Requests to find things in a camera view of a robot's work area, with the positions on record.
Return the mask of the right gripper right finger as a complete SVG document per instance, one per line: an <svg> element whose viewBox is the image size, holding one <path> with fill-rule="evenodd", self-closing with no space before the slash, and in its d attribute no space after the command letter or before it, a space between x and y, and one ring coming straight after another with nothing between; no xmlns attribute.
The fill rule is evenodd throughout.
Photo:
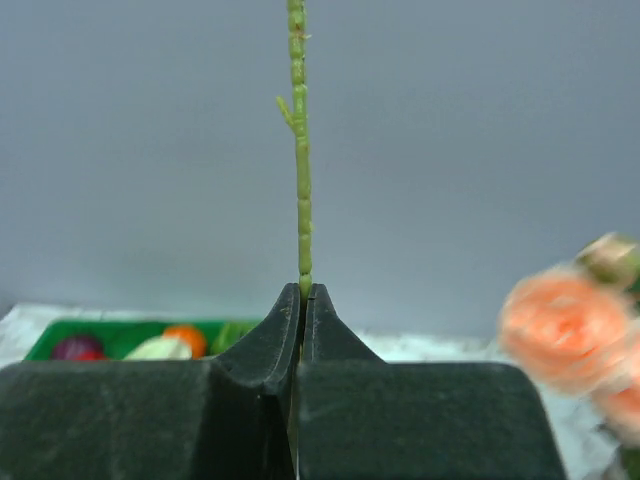
<svg viewBox="0 0 640 480"><path fill-rule="evenodd" d="M562 479L540 395L497 362L388 363L338 317L325 286L307 303L297 370L303 479Z"/></svg>

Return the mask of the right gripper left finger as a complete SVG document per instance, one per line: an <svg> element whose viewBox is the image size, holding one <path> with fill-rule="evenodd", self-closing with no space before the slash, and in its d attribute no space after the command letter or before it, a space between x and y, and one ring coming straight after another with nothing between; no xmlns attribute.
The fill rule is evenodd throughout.
<svg viewBox="0 0 640 480"><path fill-rule="evenodd" d="M291 479L300 293L211 360L23 361L1 372L5 479Z"/></svg>

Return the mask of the pink rose stem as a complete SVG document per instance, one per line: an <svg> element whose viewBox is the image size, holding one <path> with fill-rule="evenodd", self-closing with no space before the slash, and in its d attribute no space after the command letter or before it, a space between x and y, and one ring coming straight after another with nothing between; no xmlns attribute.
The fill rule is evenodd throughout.
<svg viewBox="0 0 640 480"><path fill-rule="evenodd" d="M529 375L588 396L621 443L638 447L638 241L607 233L570 263L520 280L498 337Z"/></svg>

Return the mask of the pink artificial flowers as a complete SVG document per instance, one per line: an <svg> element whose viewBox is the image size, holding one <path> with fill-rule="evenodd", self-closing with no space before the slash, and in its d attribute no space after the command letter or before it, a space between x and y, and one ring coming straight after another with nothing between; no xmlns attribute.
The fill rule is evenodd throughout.
<svg viewBox="0 0 640 480"><path fill-rule="evenodd" d="M292 108L283 97L277 105L295 139L297 212L298 212L298 271L301 298L307 300L312 286L312 203L310 140L308 133L306 85L307 15L303 0L287 0L288 51L292 85Z"/></svg>

